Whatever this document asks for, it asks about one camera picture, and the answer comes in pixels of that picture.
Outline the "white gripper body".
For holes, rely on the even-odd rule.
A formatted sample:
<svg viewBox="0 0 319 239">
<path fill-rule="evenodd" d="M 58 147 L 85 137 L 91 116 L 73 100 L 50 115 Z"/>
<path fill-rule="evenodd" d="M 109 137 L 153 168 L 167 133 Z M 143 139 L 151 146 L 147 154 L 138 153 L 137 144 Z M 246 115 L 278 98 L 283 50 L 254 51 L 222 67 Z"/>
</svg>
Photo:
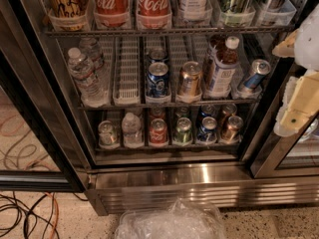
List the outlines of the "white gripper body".
<svg viewBox="0 0 319 239">
<path fill-rule="evenodd" d="M 319 4 L 297 31 L 294 56 L 297 65 L 307 70 L 319 71 Z"/>
</svg>

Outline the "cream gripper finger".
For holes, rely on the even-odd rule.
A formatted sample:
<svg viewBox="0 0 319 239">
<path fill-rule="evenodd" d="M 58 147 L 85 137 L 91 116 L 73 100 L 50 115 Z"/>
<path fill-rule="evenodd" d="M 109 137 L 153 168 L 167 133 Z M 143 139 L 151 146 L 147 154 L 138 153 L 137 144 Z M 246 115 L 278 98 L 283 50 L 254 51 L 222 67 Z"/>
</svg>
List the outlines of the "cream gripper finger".
<svg viewBox="0 0 319 239">
<path fill-rule="evenodd" d="M 307 70 L 300 78 L 289 78 L 273 130 L 279 136 L 291 136 L 318 111 L 319 72 Z"/>
<path fill-rule="evenodd" d="M 272 54 L 280 58 L 293 58 L 294 57 L 294 44 L 298 30 L 290 33 L 284 41 L 275 46 Z"/>
</svg>

